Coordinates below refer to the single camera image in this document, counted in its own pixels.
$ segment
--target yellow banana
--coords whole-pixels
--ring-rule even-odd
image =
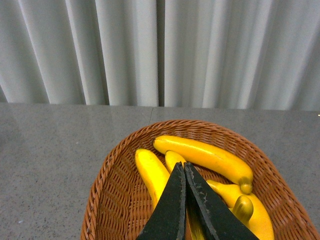
[[[180,154],[174,151],[169,150],[165,152],[165,165],[166,165],[166,169],[168,169],[170,174],[173,171],[176,163],[179,163],[179,162],[181,162],[183,166],[184,163],[186,163],[186,160]]]
[[[213,180],[207,180],[206,182],[217,194],[219,194],[224,199],[229,208],[234,208],[237,199],[241,195],[243,195],[240,187],[236,184],[223,184]],[[248,221],[248,224],[245,225],[260,240],[274,240],[275,236],[272,222],[264,205],[253,193],[247,194],[245,196],[248,197],[253,204],[252,217]]]
[[[159,158],[147,149],[140,148],[135,151],[135,164],[150,193],[152,206],[155,209],[170,174]]]
[[[171,174],[176,163],[182,163],[182,166],[184,167],[184,163],[186,163],[186,160],[178,153],[174,152],[174,151],[166,151],[165,152],[165,165],[166,165],[166,169],[168,169],[169,173]],[[186,231],[185,231],[185,236],[187,239],[187,236],[190,237],[192,240],[204,240],[204,237],[201,235],[200,232],[198,232],[197,235],[194,234],[195,231],[190,231],[191,229],[191,225],[190,225],[190,216],[188,214],[188,210],[186,211]],[[200,226],[197,225],[193,225],[192,229],[200,229]]]
[[[171,135],[156,137],[153,146],[160,153],[174,151],[188,162],[225,176],[233,183],[239,184],[245,194],[250,194],[252,191],[254,174],[251,168],[242,159],[220,147]]]

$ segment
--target curtain fold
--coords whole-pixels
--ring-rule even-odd
[[[320,110],[318,0],[0,1],[0,102]]]

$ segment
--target table surface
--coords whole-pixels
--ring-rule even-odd
[[[1,239],[79,239],[92,183],[130,133],[209,121],[256,144],[320,230],[320,112],[0,103]]]

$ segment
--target basket rim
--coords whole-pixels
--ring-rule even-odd
[[[261,158],[268,160],[268,164],[273,167],[273,175],[277,178],[277,180],[286,188],[286,191],[290,197],[290,199],[294,200],[297,205],[299,206],[296,207],[296,211],[300,212],[301,215],[303,215],[303,218],[308,222],[309,228],[311,229],[312,233],[314,236],[318,237],[320,239],[319,233],[317,232],[314,224],[312,223],[307,211],[303,207],[303,205],[300,203],[300,201],[295,197],[293,191],[291,188],[288,186],[286,181],[282,178],[280,172],[274,165],[274,163],[268,158],[268,156],[253,142],[248,140],[246,137],[242,136],[241,134],[233,131],[230,128],[227,128],[225,126],[206,121],[206,120],[200,120],[200,119],[170,119],[170,120],[163,120],[163,121],[156,121],[154,123],[151,123],[149,125],[145,125],[141,128],[139,128],[136,131],[133,131],[129,135],[127,135],[125,138],[123,138],[109,153],[108,155],[104,158],[104,161],[102,163],[102,166],[97,174],[97,177],[95,178],[91,189],[89,191],[89,198],[87,201],[85,213],[84,213],[84,219],[81,227],[81,236],[80,238],[83,240],[93,240],[96,239],[96,226],[97,226],[97,212],[98,212],[98,203],[101,195],[101,190],[107,180],[106,176],[112,169],[112,166],[115,162],[115,158],[112,157],[115,154],[115,151],[121,151],[127,144],[131,143],[134,139],[136,139],[136,135],[145,132],[149,129],[153,129],[156,126],[163,126],[163,125],[172,125],[173,123],[179,123],[180,125],[188,123],[188,125],[197,125],[197,124],[205,124],[208,125],[209,127],[219,127],[229,134],[232,134],[235,137],[240,138],[242,141],[244,141],[246,144],[250,146],[252,150],[254,150],[258,155],[261,156]]]

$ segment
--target brown basket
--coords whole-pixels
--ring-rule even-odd
[[[152,201],[135,166],[138,148],[164,156],[152,145],[155,137],[175,135],[223,148],[243,159],[254,174],[253,193],[266,207],[276,240],[314,240],[320,236],[306,210],[267,156],[241,135],[211,122],[169,120],[133,132],[106,157],[90,190],[81,230],[82,240],[135,240],[152,214]],[[230,183],[196,166],[207,180]]]

